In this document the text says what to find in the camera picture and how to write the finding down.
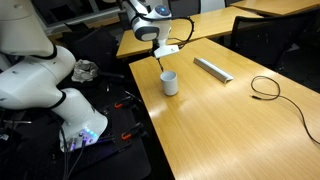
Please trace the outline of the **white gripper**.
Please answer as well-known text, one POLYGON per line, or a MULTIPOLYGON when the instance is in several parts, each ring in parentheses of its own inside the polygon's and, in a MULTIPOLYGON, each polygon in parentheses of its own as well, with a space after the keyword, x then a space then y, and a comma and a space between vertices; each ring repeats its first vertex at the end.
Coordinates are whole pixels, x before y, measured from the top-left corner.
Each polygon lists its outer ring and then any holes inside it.
POLYGON ((177 45, 164 45, 157 46, 153 51, 155 58, 162 58, 164 56, 168 56, 179 51, 179 47, 177 45))

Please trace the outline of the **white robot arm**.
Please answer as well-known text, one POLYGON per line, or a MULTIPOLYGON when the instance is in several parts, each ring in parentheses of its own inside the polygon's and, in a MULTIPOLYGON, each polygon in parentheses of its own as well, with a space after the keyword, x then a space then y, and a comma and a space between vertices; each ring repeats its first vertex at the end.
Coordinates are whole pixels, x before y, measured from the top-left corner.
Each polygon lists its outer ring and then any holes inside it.
POLYGON ((30 0, 0 0, 0 50, 24 58, 0 74, 0 107, 46 108, 59 115, 64 120, 59 133, 64 153, 97 143, 108 119, 79 90, 57 88, 76 59, 47 38, 30 0))

